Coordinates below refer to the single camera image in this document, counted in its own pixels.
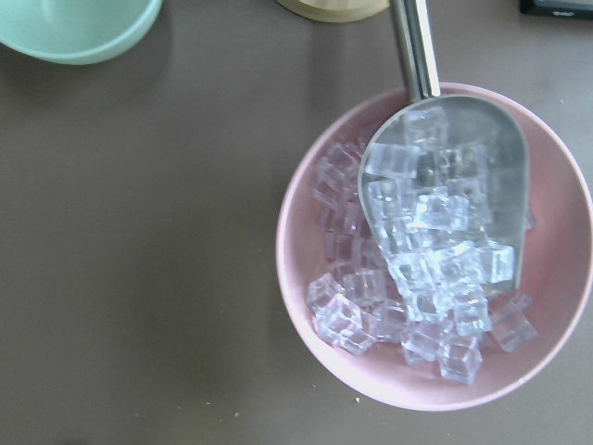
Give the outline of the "pink ice bowl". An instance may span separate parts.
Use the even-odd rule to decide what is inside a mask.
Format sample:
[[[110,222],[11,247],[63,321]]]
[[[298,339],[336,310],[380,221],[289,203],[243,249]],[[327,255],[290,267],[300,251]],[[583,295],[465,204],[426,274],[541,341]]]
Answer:
[[[322,157],[341,142],[365,147],[404,108],[403,92],[374,97],[332,123],[288,186],[276,240],[285,307],[302,340],[333,375],[374,400],[427,412],[472,408],[522,385],[556,356],[577,324],[592,287],[592,201],[561,139],[536,115],[489,90],[445,83],[446,93],[491,99],[517,120],[529,155],[528,209],[519,286],[486,283],[471,240],[421,231],[428,250],[388,262],[365,214],[371,273],[388,281],[383,299],[351,301],[338,286],[319,310],[309,288],[327,280],[335,242],[319,222],[311,184]]]

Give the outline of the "metal ice scoop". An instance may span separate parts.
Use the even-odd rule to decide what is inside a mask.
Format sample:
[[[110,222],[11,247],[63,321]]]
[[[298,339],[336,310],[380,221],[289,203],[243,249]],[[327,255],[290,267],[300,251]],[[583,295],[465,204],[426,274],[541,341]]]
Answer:
[[[382,124],[362,156],[360,203],[372,235],[388,262],[430,249],[421,231],[471,240],[486,283],[514,290],[528,209],[524,133],[491,99],[442,90],[425,2],[395,1],[391,14],[408,104]]]

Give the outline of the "mint green bowl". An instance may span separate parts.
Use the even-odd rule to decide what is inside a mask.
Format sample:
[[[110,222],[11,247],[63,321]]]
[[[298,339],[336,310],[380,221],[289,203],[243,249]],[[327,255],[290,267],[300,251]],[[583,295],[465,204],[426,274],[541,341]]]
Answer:
[[[1,44],[68,65],[118,57],[155,23],[161,1],[3,1]]]

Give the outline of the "wine glass rack tray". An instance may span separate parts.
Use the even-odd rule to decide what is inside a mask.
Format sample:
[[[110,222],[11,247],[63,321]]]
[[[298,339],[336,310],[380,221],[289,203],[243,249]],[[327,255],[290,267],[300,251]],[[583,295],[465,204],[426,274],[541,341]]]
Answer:
[[[592,20],[592,2],[588,0],[520,0],[519,8],[531,16]]]

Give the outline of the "wooden cup stand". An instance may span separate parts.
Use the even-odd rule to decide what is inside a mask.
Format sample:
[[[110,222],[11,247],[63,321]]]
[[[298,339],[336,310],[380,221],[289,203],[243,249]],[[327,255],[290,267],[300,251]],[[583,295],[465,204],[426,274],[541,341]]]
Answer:
[[[350,23],[371,18],[389,8],[387,0],[277,0],[305,19],[325,23]]]

